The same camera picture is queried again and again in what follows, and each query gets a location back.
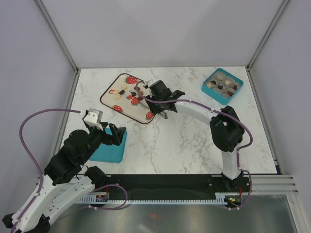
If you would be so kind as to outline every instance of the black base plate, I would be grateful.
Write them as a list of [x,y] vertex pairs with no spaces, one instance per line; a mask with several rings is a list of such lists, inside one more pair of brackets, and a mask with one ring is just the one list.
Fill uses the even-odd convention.
[[[129,200],[214,200],[215,193],[239,193],[249,191],[248,177],[240,177],[228,189],[227,180],[221,175],[107,175],[109,184],[125,188]],[[109,188],[110,200],[124,200],[124,193],[116,187]]]

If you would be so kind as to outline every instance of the blue container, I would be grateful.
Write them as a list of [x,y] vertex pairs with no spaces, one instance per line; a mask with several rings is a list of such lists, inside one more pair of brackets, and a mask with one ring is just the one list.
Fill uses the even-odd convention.
[[[241,86],[235,91],[235,93],[229,98],[226,99],[225,97],[221,96],[220,94],[218,94],[217,92],[213,91],[212,89],[208,88],[205,83],[216,73],[216,72],[221,72],[223,74],[225,74],[226,76],[231,77],[232,79],[234,79],[237,83],[241,84]],[[212,73],[202,84],[202,88],[201,90],[211,96],[214,100],[216,100],[217,102],[221,103],[222,105],[227,105],[236,95],[237,93],[241,90],[242,86],[243,86],[244,82],[241,79],[238,79],[237,77],[235,77],[234,75],[228,73],[227,71],[218,68],[217,70],[215,70],[214,73]]]
[[[105,129],[107,134],[112,134],[110,129]],[[106,163],[120,163],[123,159],[127,132],[125,131],[121,145],[105,145],[101,144],[99,148],[90,157],[90,161],[106,162]]]

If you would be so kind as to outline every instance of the teal tray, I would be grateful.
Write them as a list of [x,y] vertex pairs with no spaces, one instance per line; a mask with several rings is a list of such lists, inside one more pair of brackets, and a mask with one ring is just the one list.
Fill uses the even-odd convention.
[[[225,97],[221,96],[220,94],[218,94],[217,92],[214,92],[212,89],[209,89],[207,86],[205,86],[205,82],[207,80],[209,80],[210,77],[212,77],[216,72],[222,72],[223,74],[225,74],[226,76],[231,77],[232,79],[234,79],[234,81],[236,81],[237,83],[241,84],[241,86],[235,91],[235,93],[229,98],[226,99]],[[243,86],[244,82],[235,77],[234,75],[230,74],[229,72],[225,71],[224,69],[218,68],[217,70],[214,71],[214,73],[212,73],[202,84],[202,88],[201,90],[211,96],[214,100],[216,100],[217,102],[221,103],[222,105],[227,105],[237,94],[238,92],[241,90],[242,86]]]
[[[110,129],[105,129],[107,134],[112,134]],[[120,163],[123,159],[123,153],[125,148],[127,132],[125,131],[123,135],[123,140],[121,145],[105,145],[101,146],[94,152],[90,157],[90,161],[95,162],[106,162],[106,163]]]

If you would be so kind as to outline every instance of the white marble table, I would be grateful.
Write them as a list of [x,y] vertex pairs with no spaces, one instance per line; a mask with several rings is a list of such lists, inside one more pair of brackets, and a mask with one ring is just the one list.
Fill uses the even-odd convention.
[[[128,137],[123,160],[119,164],[88,161],[107,174],[219,174],[221,152],[213,145],[210,128],[186,115],[168,112],[147,125],[140,124],[100,103],[100,96],[121,73],[144,80],[161,79],[172,91],[179,89],[193,100],[215,109],[223,106],[201,91],[202,82],[217,67],[109,68],[82,69],[72,109],[95,108],[104,112],[102,121],[127,127]],[[244,67],[223,67],[244,81],[238,95],[229,103],[254,137],[252,146],[241,150],[241,166],[251,173],[276,173],[275,164],[262,126],[253,92]],[[64,138],[76,129],[84,129],[81,116],[70,113]],[[249,142],[244,134],[242,144]]]

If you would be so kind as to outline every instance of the chocolate piece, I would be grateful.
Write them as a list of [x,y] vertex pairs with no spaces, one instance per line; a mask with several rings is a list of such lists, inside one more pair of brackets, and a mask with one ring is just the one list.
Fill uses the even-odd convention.
[[230,81],[231,83],[235,83],[235,80],[229,76],[226,76],[226,80]]
[[117,94],[117,95],[114,95],[114,97],[113,97],[115,100],[119,100],[119,99],[121,99],[121,96],[119,95],[119,94]]
[[224,91],[225,89],[228,89],[229,86],[225,84],[225,81],[221,81],[218,86],[223,86],[222,90]]
[[228,94],[229,96],[233,96],[234,93],[231,92],[231,91],[228,91],[227,94]]
[[207,81],[207,82],[205,83],[205,86],[207,86],[208,88],[212,89],[213,87],[215,87],[215,84],[213,84],[213,83]]
[[241,84],[239,84],[238,82],[234,82],[234,83],[230,83],[229,85],[231,88],[233,88],[234,86],[237,86],[237,89],[241,86]]
[[225,74],[222,72],[217,72],[217,73],[215,73],[215,75],[217,76],[217,79],[219,79],[219,80],[225,79]]

